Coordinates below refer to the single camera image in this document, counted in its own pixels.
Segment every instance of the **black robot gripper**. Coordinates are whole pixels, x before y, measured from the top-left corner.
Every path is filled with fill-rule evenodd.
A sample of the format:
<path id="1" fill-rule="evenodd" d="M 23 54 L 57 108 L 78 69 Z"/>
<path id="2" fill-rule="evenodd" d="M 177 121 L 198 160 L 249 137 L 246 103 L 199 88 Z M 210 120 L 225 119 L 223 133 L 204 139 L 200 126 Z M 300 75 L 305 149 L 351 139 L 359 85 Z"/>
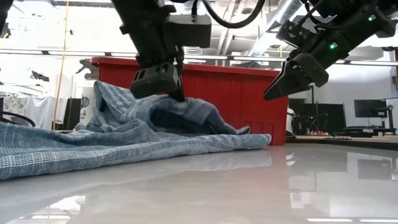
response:
<path id="1" fill-rule="evenodd" d="M 173 63 L 162 63 L 139 70 L 131 83 L 130 91 L 136 99 L 167 93 L 179 102 L 184 101 L 182 78 Z"/>
<path id="2" fill-rule="evenodd" d="M 329 74 L 311 54 L 301 53 L 283 62 L 282 71 L 265 90 L 264 99 L 273 100 L 309 90 L 311 83 L 321 87 L 328 78 Z"/>

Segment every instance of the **green led light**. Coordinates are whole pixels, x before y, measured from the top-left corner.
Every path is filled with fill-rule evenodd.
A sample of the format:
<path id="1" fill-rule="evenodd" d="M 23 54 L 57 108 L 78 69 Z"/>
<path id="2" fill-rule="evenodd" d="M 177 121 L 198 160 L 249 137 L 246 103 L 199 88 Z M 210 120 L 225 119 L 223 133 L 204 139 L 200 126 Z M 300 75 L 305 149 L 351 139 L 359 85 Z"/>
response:
<path id="1" fill-rule="evenodd" d="M 369 20 L 370 22 L 372 22 L 375 18 L 376 18 L 375 15 L 371 15 L 371 16 L 369 16 L 368 20 Z"/>
<path id="2" fill-rule="evenodd" d="M 337 44 L 336 43 L 332 43 L 330 46 L 329 46 L 329 49 L 330 50 L 333 50 L 333 49 L 335 49 L 337 47 Z"/>

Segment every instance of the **blue striped towel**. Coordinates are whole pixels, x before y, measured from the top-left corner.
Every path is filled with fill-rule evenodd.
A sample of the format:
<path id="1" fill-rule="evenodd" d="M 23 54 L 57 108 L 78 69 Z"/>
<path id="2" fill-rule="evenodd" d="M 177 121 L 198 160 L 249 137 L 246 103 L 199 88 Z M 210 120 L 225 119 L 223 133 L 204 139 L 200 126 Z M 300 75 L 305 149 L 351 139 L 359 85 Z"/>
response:
<path id="1" fill-rule="evenodd" d="M 129 90 L 96 82 L 87 126 L 58 134 L 0 123 L 0 180 L 92 169 L 182 155 L 260 149 L 268 134 L 235 130 L 203 100 L 168 96 L 135 99 Z"/>

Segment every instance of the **computer monitor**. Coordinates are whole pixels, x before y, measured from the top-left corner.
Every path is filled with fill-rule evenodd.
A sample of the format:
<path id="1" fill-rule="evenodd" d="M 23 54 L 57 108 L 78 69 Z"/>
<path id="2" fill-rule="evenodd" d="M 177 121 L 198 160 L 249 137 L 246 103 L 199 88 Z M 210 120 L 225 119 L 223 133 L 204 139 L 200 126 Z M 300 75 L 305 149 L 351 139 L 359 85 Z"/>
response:
<path id="1" fill-rule="evenodd" d="M 356 118 L 386 118 L 386 100 L 354 100 Z"/>

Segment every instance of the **red plastic container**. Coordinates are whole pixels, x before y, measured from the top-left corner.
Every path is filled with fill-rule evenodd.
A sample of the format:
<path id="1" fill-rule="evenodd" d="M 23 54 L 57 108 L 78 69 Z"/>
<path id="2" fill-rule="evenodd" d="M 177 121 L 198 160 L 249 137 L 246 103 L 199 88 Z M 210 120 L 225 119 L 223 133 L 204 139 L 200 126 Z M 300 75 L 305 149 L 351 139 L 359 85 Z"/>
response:
<path id="1" fill-rule="evenodd" d="M 95 57 L 99 80 L 130 88 L 137 61 L 126 58 Z M 253 134 L 272 135 L 272 145 L 285 143 L 287 97 L 266 101 L 264 90 L 277 76 L 277 71 L 251 68 L 184 65 L 185 95 L 213 103 L 224 120 L 241 128 L 250 126 Z"/>

